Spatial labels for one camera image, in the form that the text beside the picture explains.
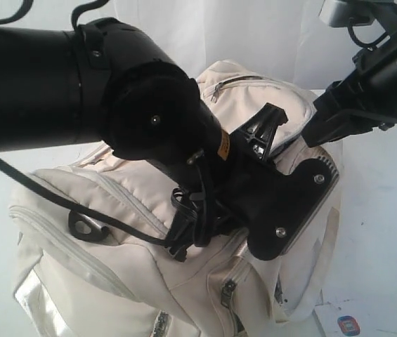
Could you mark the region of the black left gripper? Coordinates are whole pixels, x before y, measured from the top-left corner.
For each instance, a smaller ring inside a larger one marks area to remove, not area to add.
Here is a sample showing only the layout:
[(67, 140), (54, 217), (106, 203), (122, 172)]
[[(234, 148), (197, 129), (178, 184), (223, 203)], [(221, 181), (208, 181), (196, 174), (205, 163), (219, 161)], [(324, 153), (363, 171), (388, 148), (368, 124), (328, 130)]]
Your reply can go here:
[(211, 239), (233, 230), (247, 230), (247, 248), (258, 260), (273, 260), (281, 256), (283, 239), (287, 235), (280, 226), (285, 205), (287, 178), (285, 168), (268, 159), (276, 131), (287, 122), (281, 108), (266, 103), (254, 116), (231, 133), (236, 160), (240, 165), (225, 184), (212, 185), (202, 174), (196, 192), (176, 187), (171, 203), (176, 215), (168, 238), (173, 259), (186, 260), (190, 246), (207, 246)]

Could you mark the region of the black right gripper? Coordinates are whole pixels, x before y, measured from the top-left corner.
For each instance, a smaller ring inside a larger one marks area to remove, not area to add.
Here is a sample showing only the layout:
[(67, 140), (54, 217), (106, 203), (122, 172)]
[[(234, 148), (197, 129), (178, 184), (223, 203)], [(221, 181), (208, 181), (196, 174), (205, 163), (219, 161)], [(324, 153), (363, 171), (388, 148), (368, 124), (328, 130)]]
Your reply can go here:
[(309, 147), (341, 140), (351, 132), (388, 130), (397, 124), (397, 107), (348, 80), (332, 83), (313, 104), (315, 114), (301, 132)]

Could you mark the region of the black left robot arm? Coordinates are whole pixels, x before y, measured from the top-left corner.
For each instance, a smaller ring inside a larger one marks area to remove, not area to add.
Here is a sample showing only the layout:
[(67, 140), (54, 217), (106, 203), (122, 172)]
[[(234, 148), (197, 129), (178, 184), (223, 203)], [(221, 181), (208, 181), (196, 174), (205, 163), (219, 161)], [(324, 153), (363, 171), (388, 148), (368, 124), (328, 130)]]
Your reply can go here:
[(116, 157), (171, 178), (176, 217), (163, 239), (57, 197), (0, 159), (0, 171), (38, 195), (184, 260), (233, 228), (259, 260), (284, 254), (338, 179), (323, 156), (282, 173), (268, 153), (285, 112), (265, 104), (228, 133), (197, 82), (145, 33), (113, 18), (71, 32), (0, 27), (0, 152), (102, 140)]

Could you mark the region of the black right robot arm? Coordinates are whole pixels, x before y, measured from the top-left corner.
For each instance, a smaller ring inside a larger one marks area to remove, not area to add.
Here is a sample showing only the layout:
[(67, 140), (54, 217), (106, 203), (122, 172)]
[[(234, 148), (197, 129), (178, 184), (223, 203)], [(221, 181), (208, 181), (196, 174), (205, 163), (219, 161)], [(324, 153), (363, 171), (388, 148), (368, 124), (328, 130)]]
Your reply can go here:
[(359, 47), (352, 73), (314, 100), (315, 114), (301, 135), (309, 147), (397, 125), (397, 4), (324, 1), (319, 18), (347, 29)]

